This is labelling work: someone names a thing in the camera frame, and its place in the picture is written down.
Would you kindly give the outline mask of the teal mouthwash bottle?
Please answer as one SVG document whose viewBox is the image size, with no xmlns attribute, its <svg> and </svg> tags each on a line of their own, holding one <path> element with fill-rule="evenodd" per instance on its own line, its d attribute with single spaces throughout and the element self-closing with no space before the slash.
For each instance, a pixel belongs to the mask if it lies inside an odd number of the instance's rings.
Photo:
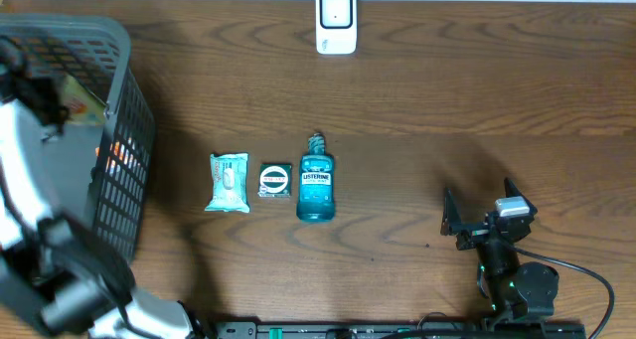
<svg viewBox="0 0 636 339">
<path fill-rule="evenodd" d="M 325 137 L 315 133 L 300 160 L 297 218 L 308 223 L 329 222 L 335 217 L 334 158 L 326 151 Z"/>
</svg>

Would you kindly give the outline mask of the teal wet wipes pack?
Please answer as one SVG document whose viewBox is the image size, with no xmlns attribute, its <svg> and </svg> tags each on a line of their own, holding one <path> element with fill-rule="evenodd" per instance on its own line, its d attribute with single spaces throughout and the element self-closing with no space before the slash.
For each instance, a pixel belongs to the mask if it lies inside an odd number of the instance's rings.
<svg viewBox="0 0 636 339">
<path fill-rule="evenodd" d="M 247 200 L 247 153 L 210 156 L 213 195 L 206 212 L 249 213 Z"/>
</svg>

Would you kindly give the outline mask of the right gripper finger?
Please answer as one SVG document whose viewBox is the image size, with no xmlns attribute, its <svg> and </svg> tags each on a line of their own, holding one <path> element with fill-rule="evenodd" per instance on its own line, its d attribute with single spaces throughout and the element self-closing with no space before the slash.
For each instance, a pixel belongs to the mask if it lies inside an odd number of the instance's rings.
<svg viewBox="0 0 636 339">
<path fill-rule="evenodd" d="M 456 236 L 462 230 L 462 221 L 449 188 L 443 191 L 443 214 L 440 233 L 443 236 Z"/>
<path fill-rule="evenodd" d="M 506 177 L 504 179 L 504 187 L 507 198 L 521 197 L 528 206 L 531 215 L 535 215 L 538 212 L 537 208 L 527 197 L 523 195 L 523 193 L 517 188 L 517 186 L 510 178 Z"/>
</svg>

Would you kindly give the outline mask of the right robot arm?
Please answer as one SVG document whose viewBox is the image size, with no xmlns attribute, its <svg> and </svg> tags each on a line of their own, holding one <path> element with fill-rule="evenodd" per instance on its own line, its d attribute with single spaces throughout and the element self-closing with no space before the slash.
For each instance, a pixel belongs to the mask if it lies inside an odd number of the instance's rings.
<svg viewBox="0 0 636 339">
<path fill-rule="evenodd" d="M 487 289 L 493 315 L 484 325 L 493 330 L 503 324 L 543 322 L 555 313 L 559 276 L 548 265 L 520 263 L 515 243 L 531 233 L 537 208 L 510 179 L 504 180 L 505 196 L 495 209 L 475 223 L 461 220 L 450 190 L 444 190 L 440 233 L 456 238 L 460 251 L 475 250 L 480 263 L 478 280 Z"/>
</svg>

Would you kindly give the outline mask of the small green box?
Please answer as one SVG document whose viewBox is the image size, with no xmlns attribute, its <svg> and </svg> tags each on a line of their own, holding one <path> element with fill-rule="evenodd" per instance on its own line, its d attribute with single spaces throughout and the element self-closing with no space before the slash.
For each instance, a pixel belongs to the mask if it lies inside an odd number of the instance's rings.
<svg viewBox="0 0 636 339">
<path fill-rule="evenodd" d="M 291 196 L 290 164 L 262 164 L 258 177 L 260 198 L 289 198 Z"/>
</svg>

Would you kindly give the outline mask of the orange snack bag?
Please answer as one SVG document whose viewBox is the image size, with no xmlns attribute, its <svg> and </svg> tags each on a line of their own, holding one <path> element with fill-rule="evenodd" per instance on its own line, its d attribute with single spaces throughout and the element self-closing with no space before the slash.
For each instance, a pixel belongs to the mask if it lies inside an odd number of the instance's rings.
<svg viewBox="0 0 636 339">
<path fill-rule="evenodd" d="M 69 122 L 75 125 L 102 126 L 106 103 L 71 75 L 64 75 L 59 85 L 63 106 L 70 111 Z"/>
</svg>

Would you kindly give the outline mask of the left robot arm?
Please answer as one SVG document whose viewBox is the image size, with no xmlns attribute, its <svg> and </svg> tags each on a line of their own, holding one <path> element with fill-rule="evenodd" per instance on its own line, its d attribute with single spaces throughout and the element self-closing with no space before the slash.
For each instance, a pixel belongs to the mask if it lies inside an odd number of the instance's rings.
<svg viewBox="0 0 636 339">
<path fill-rule="evenodd" d="M 180 301 L 137 286 L 126 260 L 66 211 L 43 149 L 69 109 L 54 78 L 32 78 L 28 57 L 1 39 L 1 302 L 46 337 L 211 338 Z"/>
</svg>

